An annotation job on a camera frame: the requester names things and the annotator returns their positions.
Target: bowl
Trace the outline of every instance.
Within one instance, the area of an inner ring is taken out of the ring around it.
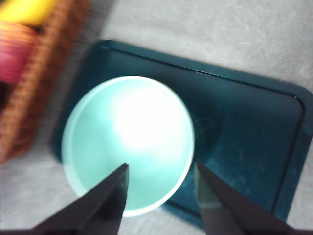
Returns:
[[[62,160],[78,196],[127,163],[123,216],[134,216],[175,193],[190,168],[194,144],[181,99],[160,82],[126,76],[101,83],[76,104],[62,137]]]

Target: red object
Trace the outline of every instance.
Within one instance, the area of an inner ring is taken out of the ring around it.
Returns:
[[[31,53],[37,32],[21,24],[1,21],[0,81],[16,84]]]

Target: tray rim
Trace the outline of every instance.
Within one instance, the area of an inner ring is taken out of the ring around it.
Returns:
[[[95,52],[99,51],[99,49],[115,50],[133,56],[158,61],[171,66],[180,67],[182,69],[222,77],[234,82],[240,82],[246,85],[286,94],[296,98],[302,107],[303,114],[298,125],[297,134],[294,136],[294,146],[291,148],[291,153],[286,163],[285,176],[282,177],[283,179],[280,184],[281,187],[277,192],[276,201],[274,203],[275,205],[271,210],[271,212],[278,218],[287,220],[313,136],[313,94],[310,91],[298,85],[275,80],[269,77],[224,68],[218,65],[207,64],[113,40],[97,41],[87,52],[86,58],[90,55],[94,55]],[[85,65],[81,67],[78,76],[84,68]]]

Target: floor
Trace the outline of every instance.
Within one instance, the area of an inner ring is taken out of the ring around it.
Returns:
[[[34,147],[1,167],[1,228],[30,228],[76,199],[47,143],[91,43],[112,39],[291,82],[313,92],[313,1],[91,0],[90,16],[60,76]],[[288,223],[313,229],[313,147]],[[158,208],[123,218],[123,234],[204,231]]]

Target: yellow object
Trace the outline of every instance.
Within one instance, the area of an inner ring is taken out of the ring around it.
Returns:
[[[39,27],[56,0],[8,0],[1,4],[0,19],[30,27]]]

